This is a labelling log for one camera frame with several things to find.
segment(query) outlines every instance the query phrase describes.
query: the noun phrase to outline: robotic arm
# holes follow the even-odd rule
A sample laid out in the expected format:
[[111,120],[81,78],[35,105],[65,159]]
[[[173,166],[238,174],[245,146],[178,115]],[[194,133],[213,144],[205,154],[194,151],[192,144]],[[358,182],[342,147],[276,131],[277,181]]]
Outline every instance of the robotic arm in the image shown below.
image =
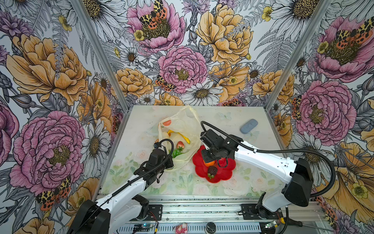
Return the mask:
[[[202,156],[206,163],[221,158],[226,158],[226,160],[232,158],[261,168],[286,183],[284,188],[279,188],[273,193],[263,193],[256,207],[250,211],[253,214],[268,218],[272,212],[289,204],[308,206],[310,197],[325,193],[335,182],[335,170],[332,162],[316,151],[307,149],[260,150],[243,139],[228,135],[207,122],[202,121],[201,125],[204,131],[201,133],[200,139],[206,147],[205,150],[202,150]],[[212,129],[206,130],[204,125],[225,135],[226,139],[223,139]],[[169,141],[172,145],[169,154],[167,154],[165,147],[164,150],[159,149],[164,141]],[[169,139],[163,139],[156,143],[149,160],[142,163],[121,188],[96,200],[96,202],[87,200],[81,205],[68,234],[111,234],[133,218],[144,219],[148,212],[149,201],[138,194],[151,185],[157,179],[157,175],[163,173],[164,169],[174,166],[171,156],[173,149],[173,142]],[[308,162],[302,158],[296,162],[290,158],[274,155],[283,152],[307,152],[325,160],[331,169],[331,180],[328,186],[320,192],[310,194],[313,176]]]

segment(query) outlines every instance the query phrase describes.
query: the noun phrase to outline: screwdriver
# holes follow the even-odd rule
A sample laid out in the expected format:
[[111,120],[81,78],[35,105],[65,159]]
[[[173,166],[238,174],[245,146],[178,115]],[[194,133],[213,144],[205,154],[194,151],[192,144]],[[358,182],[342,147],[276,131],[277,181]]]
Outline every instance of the screwdriver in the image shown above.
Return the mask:
[[[281,221],[282,224],[286,223],[286,221],[285,221],[285,219],[283,217],[280,218],[280,221]],[[290,218],[288,218],[288,225],[298,226],[298,227],[305,226],[305,227],[310,227],[310,228],[315,228],[315,229],[320,229],[320,230],[325,230],[325,231],[333,232],[333,230],[330,230],[330,229],[306,225],[306,224],[303,224],[301,221],[295,221],[295,220],[290,219]]]

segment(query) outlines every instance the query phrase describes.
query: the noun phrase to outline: table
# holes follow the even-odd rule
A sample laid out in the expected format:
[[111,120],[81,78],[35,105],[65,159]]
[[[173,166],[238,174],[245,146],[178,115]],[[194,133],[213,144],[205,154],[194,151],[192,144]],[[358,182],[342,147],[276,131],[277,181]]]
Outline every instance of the table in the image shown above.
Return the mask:
[[[119,146],[105,177],[101,193],[108,194],[124,184],[139,165],[148,160],[153,143],[158,138],[157,124],[183,106],[134,106],[121,137]],[[260,149],[280,149],[267,115],[262,107],[193,106],[200,121],[217,126],[223,131],[243,138]],[[258,125],[248,134],[239,129],[250,119]],[[186,166],[171,172],[165,171],[160,183],[153,183],[144,197],[259,197],[284,184],[261,169],[248,163],[236,162],[230,180],[209,183],[196,175],[192,159]]]

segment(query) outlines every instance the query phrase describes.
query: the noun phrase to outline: floral tablecloth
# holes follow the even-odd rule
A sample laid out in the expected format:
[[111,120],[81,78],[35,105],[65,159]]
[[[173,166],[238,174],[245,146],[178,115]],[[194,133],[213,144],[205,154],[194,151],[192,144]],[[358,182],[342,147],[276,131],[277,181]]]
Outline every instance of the floral tablecloth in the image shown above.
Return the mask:
[[[160,107],[134,107],[101,193],[115,191],[128,180],[142,162],[148,160],[153,143],[157,139],[157,136],[149,134],[153,125],[180,109],[177,106]],[[242,137],[259,148],[279,149],[261,107],[194,107],[194,109],[200,120],[208,121],[226,132]],[[259,124],[252,132],[243,135],[239,132],[239,128],[251,118],[256,119]],[[196,175],[195,166],[190,160],[179,170],[166,170],[160,178],[160,183],[154,182],[141,194],[258,197],[264,191],[270,192],[279,186],[283,186],[283,183],[273,175],[238,161],[231,179],[216,184],[209,183],[205,178]]]

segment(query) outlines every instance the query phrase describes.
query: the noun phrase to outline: white perforated rail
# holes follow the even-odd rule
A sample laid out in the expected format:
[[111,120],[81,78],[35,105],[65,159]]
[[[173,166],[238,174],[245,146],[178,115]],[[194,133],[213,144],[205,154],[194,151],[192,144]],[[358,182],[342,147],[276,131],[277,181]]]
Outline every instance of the white perforated rail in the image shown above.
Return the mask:
[[[248,223],[215,223],[217,227],[216,233],[234,234],[234,233],[260,233],[260,224],[257,222]],[[175,226],[178,224],[159,224],[158,234],[172,234],[175,233]],[[189,223],[188,233],[203,234],[206,223]],[[120,227],[117,231],[118,234],[132,234],[134,224],[126,224]],[[154,233],[154,228],[151,228],[148,232],[136,232],[137,234],[149,234]]]

